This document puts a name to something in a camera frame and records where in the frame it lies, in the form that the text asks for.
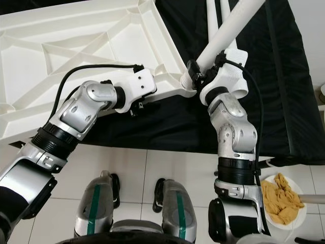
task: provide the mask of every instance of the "green stripe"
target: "green stripe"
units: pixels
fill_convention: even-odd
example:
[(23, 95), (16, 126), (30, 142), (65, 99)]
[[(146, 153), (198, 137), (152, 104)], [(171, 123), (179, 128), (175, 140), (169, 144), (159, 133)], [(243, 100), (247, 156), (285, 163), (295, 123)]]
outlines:
[(185, 239), (186, 234), (186, 220), (185, 220), (185, 212), (183, 205), (183, 198), (180, 192), (176, 192), (177, 196), (177, 207), (178, 207), (178, 218), (179, 218), (179, 232), (178, 237), (181, 239)]
[(98, 202), (100, 199), (100, 191), (101, 191), (101, 186), (96, 185), (95, 189), (93, 190), (93, 196), (92, 196), (92, 201), (91, 201), (87, 235), (91, 235), (91, 234), (95, 233), (95, 222), (96, 222), (96, 215), (97, 215), (97, 209), (98, 209)]

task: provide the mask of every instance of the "black cable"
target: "black cable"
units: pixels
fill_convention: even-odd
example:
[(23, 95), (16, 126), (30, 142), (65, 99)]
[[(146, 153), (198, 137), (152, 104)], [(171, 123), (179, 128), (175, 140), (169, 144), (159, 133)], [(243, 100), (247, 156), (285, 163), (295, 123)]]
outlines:
[(77, 86), (76, 88), (74, 88), (69, 95), (67, 96), (67, 98), (65, 99), (64, 103), (69, 100), (71, 98), (71, 96), (79, 89), (80, 86)]
[[(255, 81), (254, 77), (250, 74), (250, 72), (246, 68), (244, 68), (240, 64), (237, 64), (237, 63), (227, 60), (227, 59), (223, 59), (222, 61), (224, 63), (233, 65), (233, 66), (237, 67), (238, 69), (241, 69), (253, 83), (253, 87), (256, 92), (256, 95), (258, 98), (258, 103), (259, 103), (259, 131), (257, 133), (257, 143), (256, 143), (256, 147), (255, 147), (255, 171), (259, 171), (258, 158), (259, 158), (259, 151), (261, 148), (261, 138), (262, 138), (263, 126), (264, 126), (264, 105), (263, 105), (261, 92), (259, 91), (259, 87), (258, 87), (257, 82)], [(261, 182), (259, 180), (259, 176), (257, 173), (255, 173), (254, 175), (255, 175), (256, 184), (260, 187)], [(268, 224), (266, 221), (266, 217), (265, 217), (264, 204), (262, 204), (262, 206), (261, 206), (261, 218), (262, 218), (262, 223), (264, 226), (265, 234), (271, 236), (270, 230), (269, 230), (269, 227), (268, 227)]]
[(90, 69), (90, 68), (136, 68), (138, 65), (83, 65), (83, 66), (79, 66), (79, 67), (75, 67), (73, 69), (71, 69), (69, 72), (66, 73), (66, 75), (63, 77), (60, 86), (57, 90), (56, 93), (56, 97), (54, 100), (54, 105), (52, 108), (52, 112), (51, 115), (49, 117), (50, 118), (56, 113), (57, 107), (59, 105), (59, 101), (60, 101), (60, 96), (63, 90), (63, 86), (65, 84), (65, 82), (67, 81), (67, 79), (69, 78), (69, 76), (71, 76), (73, 73), (75, 73), (78, 70), (83, 70), (83, 69)]

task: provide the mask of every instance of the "screw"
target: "screw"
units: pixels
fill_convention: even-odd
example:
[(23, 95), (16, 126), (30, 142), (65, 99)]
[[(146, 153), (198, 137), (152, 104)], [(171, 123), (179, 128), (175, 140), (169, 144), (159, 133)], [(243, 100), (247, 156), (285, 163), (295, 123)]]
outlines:
[(77, 111), (77, 108), (78, 108), (78, 106), (73, 107), (73, 108), (71, 109), (71, 113), (76, 112), (76, 111)]

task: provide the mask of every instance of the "white plastic frame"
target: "white plastic frame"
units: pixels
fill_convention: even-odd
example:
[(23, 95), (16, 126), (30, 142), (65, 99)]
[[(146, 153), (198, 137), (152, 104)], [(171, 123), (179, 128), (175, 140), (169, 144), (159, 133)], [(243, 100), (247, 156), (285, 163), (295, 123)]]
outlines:
[[(143, 64), (157, 92), (147, 101), (195, 91), (153, 1), (92, 0), (0, 16), (0, 144), (33, 136), (50, 114), (59, 83), (85, 64)], [(73, 74), (61, 102), (86, 80), (120, 82), (132, 70)]]

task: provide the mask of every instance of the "wall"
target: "wall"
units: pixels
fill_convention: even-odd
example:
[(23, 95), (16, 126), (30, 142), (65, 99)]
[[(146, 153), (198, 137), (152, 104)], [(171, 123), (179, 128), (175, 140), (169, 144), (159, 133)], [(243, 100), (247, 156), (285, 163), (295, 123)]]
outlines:
[(303, 37), (314, 88), (325, 83), (325, 0), (289, 0)]

